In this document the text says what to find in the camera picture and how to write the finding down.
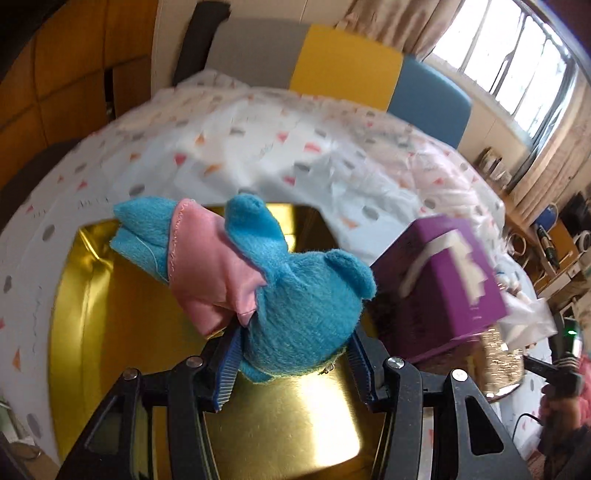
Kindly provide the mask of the person right hand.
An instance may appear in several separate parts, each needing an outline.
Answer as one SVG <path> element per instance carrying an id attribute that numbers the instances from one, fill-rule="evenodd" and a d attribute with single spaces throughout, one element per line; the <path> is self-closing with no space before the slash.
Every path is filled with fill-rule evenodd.
<path id="1" fill-rule="evenodd" d="M 579 440 L 588 430 L 590 394 L 584 390 L 576 397 L 560 397 L 550 384 L 543 387 L 542 394 L 539 414 L 543 430 L 538 450 L 548 455 Z"/>

